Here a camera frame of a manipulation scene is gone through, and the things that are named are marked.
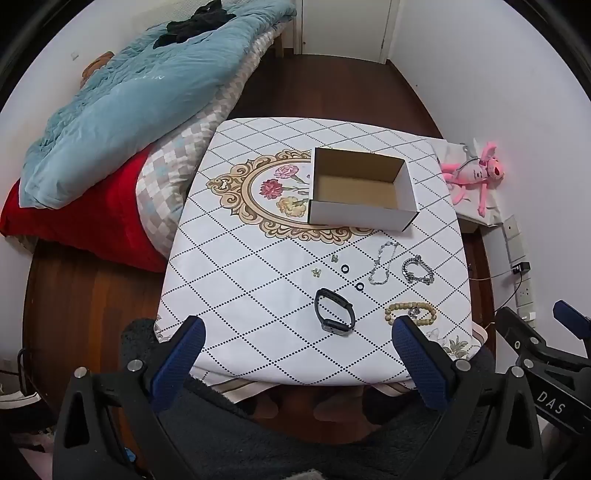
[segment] white door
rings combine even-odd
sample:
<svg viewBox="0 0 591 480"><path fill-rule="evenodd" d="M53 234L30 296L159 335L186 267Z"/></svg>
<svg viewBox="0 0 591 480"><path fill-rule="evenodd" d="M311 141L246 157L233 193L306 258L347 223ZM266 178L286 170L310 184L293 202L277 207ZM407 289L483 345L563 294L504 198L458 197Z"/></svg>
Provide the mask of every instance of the white door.
<svg viewBox="0 0 591 480"><path fill-rule="evenodd" d="M399 0L302 0L301 52L380 61Z"/></svg>

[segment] red pillow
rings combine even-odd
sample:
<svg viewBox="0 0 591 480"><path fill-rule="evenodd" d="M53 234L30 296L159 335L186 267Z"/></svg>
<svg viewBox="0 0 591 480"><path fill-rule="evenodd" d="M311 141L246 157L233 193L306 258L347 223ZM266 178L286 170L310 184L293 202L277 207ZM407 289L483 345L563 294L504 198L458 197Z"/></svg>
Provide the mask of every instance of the red pillow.
<svg viewBox="0 0 591 480"><path fill-rule="evenodd" d="M166 259L146 236L135 197L135 184L149 152L148 146L136 153L119 170L59 210L20 208L16 182L0 215L0 233L38 236L88 250L105 260L165 271Z"/></svg>

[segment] cable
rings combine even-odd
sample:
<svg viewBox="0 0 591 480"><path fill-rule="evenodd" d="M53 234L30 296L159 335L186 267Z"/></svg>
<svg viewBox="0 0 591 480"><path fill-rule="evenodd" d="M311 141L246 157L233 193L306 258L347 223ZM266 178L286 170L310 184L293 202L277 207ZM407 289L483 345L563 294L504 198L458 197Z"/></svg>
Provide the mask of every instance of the cable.
<svg viewBox="0 0 591 480"><path fill-rule="evenodd" d="M497 278L500 277L501 275L507 275L508 273L512 273L512 270L507 270L506 272L503 273L499 273L497 275L493 275L492 277L486 277L486 278L468 278L468 280L474 280L474 281L483 281L483 280L490 280L491 278Z"/></svg>
<svg viewBox="0 0 591 480"><path fill-rule="evenodd" d="M16 375L18 377L18 374L16 372L9 372L8 370L2 370L1 368L0 368L0 374Z"/></svg>
<svg viewBox="0 0 591 480"><path fill-rule="evenodd" d="M520 274L519 274L519 285L517 285L517 288L516 288L516 289L515 289L515 291L513 292L513 295L511 295L511 297L509 297L509 298L506 300L506 302L505 302L503 305L501 305L499 308L497 308L497 309L495 310L495 314L496 314L496 313L497 313L499 310L501 310L501 309L502 309L502 308L503 308L505 305L507 305L507 303L509 303L509 300L510 300L510 299L512 299L512 298L513 298L513 297L514 297L514 296L517 294L517 290L519 290L519 287L521 287L521 283L522 283L522 282L523 282L523 273L520 273Z"/></svg>

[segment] pink flower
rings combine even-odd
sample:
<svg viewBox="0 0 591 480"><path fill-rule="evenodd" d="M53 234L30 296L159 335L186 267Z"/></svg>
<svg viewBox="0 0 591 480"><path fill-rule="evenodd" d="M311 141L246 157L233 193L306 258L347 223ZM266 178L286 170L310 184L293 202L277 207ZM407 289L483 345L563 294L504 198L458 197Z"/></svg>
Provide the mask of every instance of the pink flower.
<svg viewBox="0 0 591 480"><path fill-rule="evenodd" d="M288 179L299 171L300 169L295 165L282 165L277 170L275 170L275 177L278 179Z"/></svg>
<svg viewBox="0 0 591 480"><path fill-rule="evenodd" d="M276 181L276 179L266 180L261 184L261 195L266 197L268 200L276 199L282 194L283 185Z"/></svg>

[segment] bead bracelet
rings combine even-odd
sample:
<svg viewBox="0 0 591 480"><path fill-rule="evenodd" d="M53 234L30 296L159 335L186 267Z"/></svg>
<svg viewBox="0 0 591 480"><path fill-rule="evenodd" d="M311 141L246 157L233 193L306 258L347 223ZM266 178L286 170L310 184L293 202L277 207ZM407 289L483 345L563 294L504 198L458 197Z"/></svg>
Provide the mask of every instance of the bead bracelet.
<svg viewBox="0 0 591 480"><path fill-rule="evenodd" d="M427 310L431 318L423 318L419 319L418 314L420 309ZM430 303L426 303L423 301L411 301L407 303L393 303L388 308L385 309L385 319L390 325L394 324L394 320L396 319L396 315L392 315L394 310L408 310L408 315L413 317L414 323L417 326L425 326L425 325L432 325L433 322L437 319L437 310L433 305Z"/></svg>

